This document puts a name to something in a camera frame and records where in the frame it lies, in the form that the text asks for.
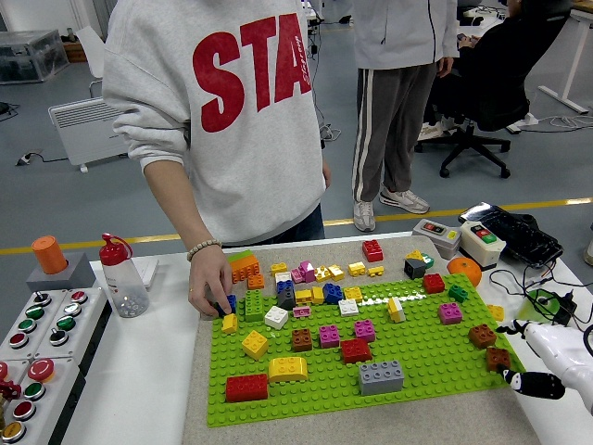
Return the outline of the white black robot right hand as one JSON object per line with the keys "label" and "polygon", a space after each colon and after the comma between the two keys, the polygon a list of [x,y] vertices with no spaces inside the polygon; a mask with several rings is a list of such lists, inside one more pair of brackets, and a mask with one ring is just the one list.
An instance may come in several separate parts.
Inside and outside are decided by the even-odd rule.
{"label": "white black robot right hand", "polygon": [[585,407],[592,411],[591,328],[581,332],[561,324],[513,320],[497,328],[511,335],[519,333],[549,369],[543,372],[516,372],[499,363],[496,371],[516,392],[525,396],[558,400],[567,388],[576,390]]}

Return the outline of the person's right hand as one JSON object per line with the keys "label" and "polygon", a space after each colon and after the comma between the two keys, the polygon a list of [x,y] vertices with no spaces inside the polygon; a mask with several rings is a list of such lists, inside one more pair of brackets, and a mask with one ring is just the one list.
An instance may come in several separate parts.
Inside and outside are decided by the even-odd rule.
{"label": "person's right hand", "polygon": [[216,316],[218,311],[207,299],[207,290],[225,314],[231,310],[227,296],[233,287],[232,268],[218,245],[199,250],[191,260],[189,302],[203,315]]}

